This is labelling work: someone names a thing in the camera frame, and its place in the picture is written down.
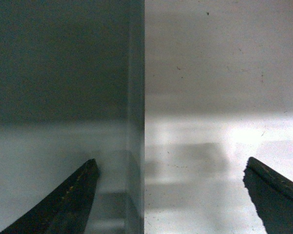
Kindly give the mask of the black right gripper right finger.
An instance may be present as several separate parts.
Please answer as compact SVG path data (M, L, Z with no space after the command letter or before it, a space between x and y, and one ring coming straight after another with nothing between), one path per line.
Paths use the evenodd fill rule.
M293 182L250 157L243 182L268 234L293 234Z

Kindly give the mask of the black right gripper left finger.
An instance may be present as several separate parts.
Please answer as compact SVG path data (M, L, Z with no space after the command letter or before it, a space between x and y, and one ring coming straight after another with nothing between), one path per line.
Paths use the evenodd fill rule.
M86 161L2 234L83 234L92 208L99 169Z

